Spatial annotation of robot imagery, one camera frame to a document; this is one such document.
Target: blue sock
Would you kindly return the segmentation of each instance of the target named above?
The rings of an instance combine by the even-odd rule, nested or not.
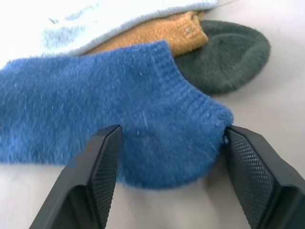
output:
[[[0,162],[65,165],[121,124],[117,181],[171,188],[215,162],[231,112],[189,84],[166,42],[81,57],[20,59],[0,71]]]

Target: white sock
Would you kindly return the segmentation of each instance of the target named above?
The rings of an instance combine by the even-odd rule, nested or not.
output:
[[[147,20],[210,9],[216,3],[217,0],[90,0],[75,13],[69,9],[65,15],[61,9],[60,14],[49,15],[55,24],[27,25],[27,32],[11,44],[16,52],[9,56],[80,55]]]

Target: dark green sock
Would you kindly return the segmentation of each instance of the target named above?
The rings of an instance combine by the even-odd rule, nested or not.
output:
[[[264,67],[270,44],[259,31],[224,21],[202,21],[208,43],[175,58],[182,75],[206,94],[234,91]]]

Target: orange sock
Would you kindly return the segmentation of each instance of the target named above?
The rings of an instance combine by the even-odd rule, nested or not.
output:
[[[144,22],[89,51],[89,54],[113,50],[139,43],[166,40],[173,56],[205,45],[207,36],[199,24],[201,13],[189,11],[167,18]]]

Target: blue ankle sock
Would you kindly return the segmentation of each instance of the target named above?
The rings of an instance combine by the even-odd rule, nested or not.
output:
[[[189,84],[166,42],[81,57],[20,59],[0,71],[0,162],[65,165],[121,124],[117,181],[170,188],[215,162],[231,112]]]

